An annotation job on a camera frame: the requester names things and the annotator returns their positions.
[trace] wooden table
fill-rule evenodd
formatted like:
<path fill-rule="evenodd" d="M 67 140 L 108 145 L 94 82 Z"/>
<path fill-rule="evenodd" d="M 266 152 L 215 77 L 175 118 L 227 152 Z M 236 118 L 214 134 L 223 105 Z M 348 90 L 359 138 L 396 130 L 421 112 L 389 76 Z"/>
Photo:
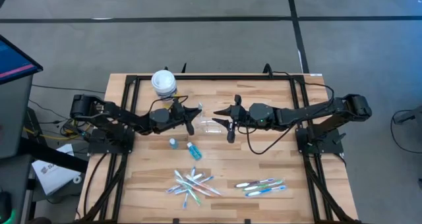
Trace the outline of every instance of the wooden table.
<path fill-rule="evenodd" d="M 106 101 L 114 101 L 120 105 L 125 77 L 126 74 L 110 76 L 105 94 Z M 306 74 L 305 80 L 324 84 L 321 76 Z M 243 223 L 244 219 L 251 219 L 253 223 L 313 223 L 303 158 L 297 151 L 294 130 L 265 154 L 255 155 L 249 151 L 245 135 L 236 132 L 235 143 L 228 144 L 227 132 L 222 126 L 205 127 L 204 123 L 201 123 L 216 117 L 213 111 L 225 109 L 233 104 L 234 94 L 242 96 L 242 105 L 246 109 L 254 102 L 293 108 L 288 81 L 178 80 L 177 89 L 180 95 L 189 95 L 185 106 L 196 107 L 199 102 L 203 104 L 202 117 L 198 116 L 193 121 L 195 135 L 189 136 L 184 126 L 161 135 L 136 135 L 125 174 L 119 223 L 171 223 L 173 218 L 180 218 L 181 223 Z M 307 86 L 307 93 L 310 104 L 328 99 L 325 88 L 321 86 Z M 147 112 L 155 99 L 157 96 L 151 82 L 142 81 L 136 114 Z M 154 109 L 160 106 L 162 104 L 156 103 Z M 251 144 L 255 150 L 263 150 L 279 136 L 280 132 L 258 130 L 251 135 Z M 170 138 L 179 141 L 179 149 L 170 148 Z M 202 152 L 203 158 L 200 161 L 191 157 L 186 146 L 188 141 L 196 144 Z M 90 158 L 87 177 L 91 176 L 100 157 L 101 155 L 94 155 Z M 330 154 L 323 155 L 322 163 L 330 193 L 348 215 L 357 218 L 344 164 Z M 108 164 L 109 155 L 102 161 L 93 179 L 88 195 L 88 209 L 104 190 Z M 205 172 L 207 176 L 214 175 L 215 179 L 209 181 L 209 184 L 224 195 L 217 198 L 199 195 L 202 200 L 201 207 L 189 197 L 188 208 L 183 210 L 184 195 L 166 194 L 165 190 L 176 184 L 173 173 L 175 169 L 187 173 L 192 166 L 196 166 L 197 172 Z M 287 190 L 258 198 L 244 198 L 241 190 L 233 188 L 236 183 L 269 177 L 285 179 Z M 320 215 L 324 219 L 322 198 L 318 190 L 317 196 Z M 110 197 L 108 218 L 111 218 L 114 195 Z M 84 195 L 79 202 L 80 213 L 83 201 Z"/>

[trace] white container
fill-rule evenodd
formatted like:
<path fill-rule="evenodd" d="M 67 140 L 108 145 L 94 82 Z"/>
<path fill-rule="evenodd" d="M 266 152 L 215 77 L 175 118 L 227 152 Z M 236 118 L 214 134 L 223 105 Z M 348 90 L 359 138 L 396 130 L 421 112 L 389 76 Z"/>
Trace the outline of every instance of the white container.
<path fill-rule="evenodd" d="M 151 78 L 151 83 L 157 96 L 161 99 L 175 96 L 177 93 L 176 78 L 173 73 L 168 70 L 159 70 L 154 73 Z"/>

